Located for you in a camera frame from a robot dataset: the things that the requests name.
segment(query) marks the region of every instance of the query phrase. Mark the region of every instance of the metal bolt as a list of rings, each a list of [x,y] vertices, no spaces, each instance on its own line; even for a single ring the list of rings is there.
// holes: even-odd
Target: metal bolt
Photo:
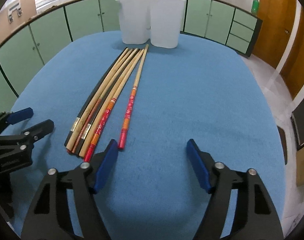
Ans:
[[[250,175],[256,175],[257,174],[257,171],[254,170],[254,169],[249,169],[248,172],[249,172]]]
[[[88,167],[90,167],[90,163],[87,163],[87,162],[83,162],[83,163],[81,163],[81,165],[80,165],[80,168],[81,168],[81,169],[87,169]]]
[[[55,168],[51,168],[50,170],[48,170],[48,174],[49,175],[53,175],[57,172],[57,170]]]
[[[223,163],[220,163],[220,162],[217,162],[214,164],[214,166],[217,168],[217,169],[223,169],[225,166]]]

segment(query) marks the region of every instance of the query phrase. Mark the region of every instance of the white tiled floor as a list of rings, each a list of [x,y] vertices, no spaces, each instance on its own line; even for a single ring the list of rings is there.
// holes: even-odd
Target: white tiled floor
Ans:
[[[283,234],[286,236],[304,215],[304,185],[296,186],[296,145],[290,121],[294,104],[282,77],[274,68],[254,55],[248,59],[244,57],[242,59],[260,86],[275,118],[275,123],[285,131],[287,145],[286,192],[281,224]]]

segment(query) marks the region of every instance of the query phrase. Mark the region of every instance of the white container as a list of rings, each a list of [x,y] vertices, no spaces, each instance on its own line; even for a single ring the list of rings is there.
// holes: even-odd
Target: white container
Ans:
[[[122,41],[172,49],[178,45],[185,0],[116,0]]]

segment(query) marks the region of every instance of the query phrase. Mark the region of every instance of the blue gripper pad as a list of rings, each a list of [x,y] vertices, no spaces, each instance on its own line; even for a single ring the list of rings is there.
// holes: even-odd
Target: blue gripper pad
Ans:
[[[90,162],[93,171],[87,178],[92,193],[97,194],[105,186],[110,171],[117,160],[118,153],[117,142],[112,139],[104,152],[93,156]]]
[[[9,114],[9,116],[7,118],[7,122],[9,124],[15,124],[15,123],[21,122],[23,120],[26,120],[28,118],[31,118],[32,116],[33,116],[33,110],[32,110],[32,108],[28,107],[28,108],[22,109],[18,112]]]
[[[207,193],[212,193],[216,185],[217,177],[212,172],[212,167],[215,162],[211,155],[206,152],[201,152],[195,141],[190,139],[187,143],[187,156],[192,164],[200,187],[205,189]]]

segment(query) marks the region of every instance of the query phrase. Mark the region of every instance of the blue tablecloth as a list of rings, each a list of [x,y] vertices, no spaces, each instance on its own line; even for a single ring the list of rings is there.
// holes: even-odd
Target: blue tablecloth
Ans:
[[[6,134],[48,118],[55,123],[54,132],[35,143],[33,165],[11,174],[16,232],[47,170],[66,171],[81,163],[67,154],[65,138],[93,87],[124,47],[120,32],[72,42],[39,71],[13,106],[13,111],[31,107],[34,116],[9,127]],[[119,138],[135,73],[115,104],[96,152],[111,138]],[[126,149],[95,196],[112,239],[193,238],[210,195],[200,189],[186,157],[190,138],[230,169],[255,168],[282,215],[282,146],[259,86],[233,50],[182,34],[175,49],[149,47]],[[223,235],[231,229],[235,199],[233,191]],[[69,201],[73,203],[71,192]],[[73,207],[71,216],[81,235]]]

